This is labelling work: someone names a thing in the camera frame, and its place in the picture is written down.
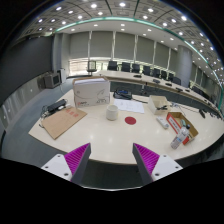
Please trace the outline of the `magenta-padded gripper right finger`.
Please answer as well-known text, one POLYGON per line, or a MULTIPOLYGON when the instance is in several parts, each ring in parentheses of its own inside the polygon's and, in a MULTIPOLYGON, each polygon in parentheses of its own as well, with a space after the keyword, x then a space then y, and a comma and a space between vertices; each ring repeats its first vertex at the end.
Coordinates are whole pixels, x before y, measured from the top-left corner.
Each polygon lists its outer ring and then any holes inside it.
POLYGON ((137 143, 133 144, 132 153, 137 162, 144 185, 164 178, 182 169, 182 167, 168 155, 159 155, 137 143))

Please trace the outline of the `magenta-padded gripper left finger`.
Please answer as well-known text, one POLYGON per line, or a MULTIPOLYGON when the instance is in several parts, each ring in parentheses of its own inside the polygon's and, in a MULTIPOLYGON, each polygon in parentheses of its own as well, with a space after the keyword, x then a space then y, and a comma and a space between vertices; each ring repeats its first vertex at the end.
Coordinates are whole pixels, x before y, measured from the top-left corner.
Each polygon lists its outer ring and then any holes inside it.
POLYGON ((87 143, 65 155, 56 154, 42 169, 80 185, 90 154, 91 144, 87 143))

